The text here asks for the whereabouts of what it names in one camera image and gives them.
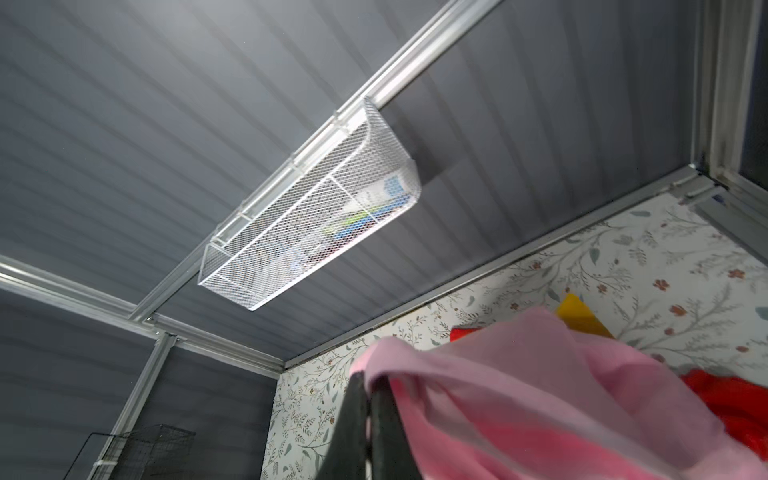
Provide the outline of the pink cloth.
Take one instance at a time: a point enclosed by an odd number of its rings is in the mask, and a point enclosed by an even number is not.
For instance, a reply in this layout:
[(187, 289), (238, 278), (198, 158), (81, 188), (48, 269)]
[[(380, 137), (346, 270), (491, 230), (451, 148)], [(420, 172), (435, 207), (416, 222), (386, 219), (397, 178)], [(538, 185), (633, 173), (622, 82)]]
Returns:
[(763, 479), (665, 365), (531, 308), (428, 351), (385, 337), (352, 365), (390, 382), (426, 479)]

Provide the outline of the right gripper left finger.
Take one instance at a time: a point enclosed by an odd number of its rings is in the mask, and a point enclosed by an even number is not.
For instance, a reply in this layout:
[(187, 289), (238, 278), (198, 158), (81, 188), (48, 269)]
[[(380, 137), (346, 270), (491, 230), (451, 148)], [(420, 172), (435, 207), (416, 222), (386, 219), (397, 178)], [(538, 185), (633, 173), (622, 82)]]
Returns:
[(366, 478), (369, 399), (363, 372), (349, 378), (336, 419), (333, 436), (317, 480), (361, 480)]

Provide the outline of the yellow shirt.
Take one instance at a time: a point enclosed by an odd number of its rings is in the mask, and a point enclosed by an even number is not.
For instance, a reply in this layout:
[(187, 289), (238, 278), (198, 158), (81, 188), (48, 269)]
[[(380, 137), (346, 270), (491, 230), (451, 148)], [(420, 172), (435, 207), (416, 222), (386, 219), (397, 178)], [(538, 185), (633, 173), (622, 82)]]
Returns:
[(555, 310), (555, 315), (574, 331), (613, 339), (610, 331), (576, 295), (568, 293)]

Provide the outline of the items in white basket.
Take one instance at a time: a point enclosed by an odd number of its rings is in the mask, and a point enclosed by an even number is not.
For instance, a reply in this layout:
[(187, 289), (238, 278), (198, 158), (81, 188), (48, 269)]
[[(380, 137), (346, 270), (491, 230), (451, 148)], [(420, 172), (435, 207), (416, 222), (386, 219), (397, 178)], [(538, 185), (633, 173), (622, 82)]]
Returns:
[(413, 193), (402, 169), (356, 193), (339, 180), (332, 180), (330, 187), (333, 193), (342, 194), (344, 204), (336, 208), (321, 205), (301, 213), (300, 218), (310, 222), (308, 231), (269, 264), (271, 269), (307, 271), (413, 202)]

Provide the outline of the floral table mat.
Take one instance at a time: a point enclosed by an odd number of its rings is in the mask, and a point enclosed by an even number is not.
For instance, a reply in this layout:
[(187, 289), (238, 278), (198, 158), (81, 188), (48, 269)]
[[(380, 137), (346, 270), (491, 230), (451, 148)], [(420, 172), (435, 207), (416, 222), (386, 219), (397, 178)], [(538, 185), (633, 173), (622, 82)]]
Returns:
[(324, 354), (277, 383), (261, 475), (310, 479), (328, 449), (348, 371), (393, 336), (427, 350), (576, 296), (618, 340), (676, 371), (767, 381), (767, 268), (693, 206), (654, 197)]

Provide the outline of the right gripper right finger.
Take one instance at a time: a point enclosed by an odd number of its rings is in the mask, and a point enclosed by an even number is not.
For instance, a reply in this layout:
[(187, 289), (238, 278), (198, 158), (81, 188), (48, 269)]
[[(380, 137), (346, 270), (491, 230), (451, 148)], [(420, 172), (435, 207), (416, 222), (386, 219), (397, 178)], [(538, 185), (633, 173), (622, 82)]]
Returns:
[(369, 412), (372, 478), (421, 480), (387, 377), (380, 377), (373, 383)]

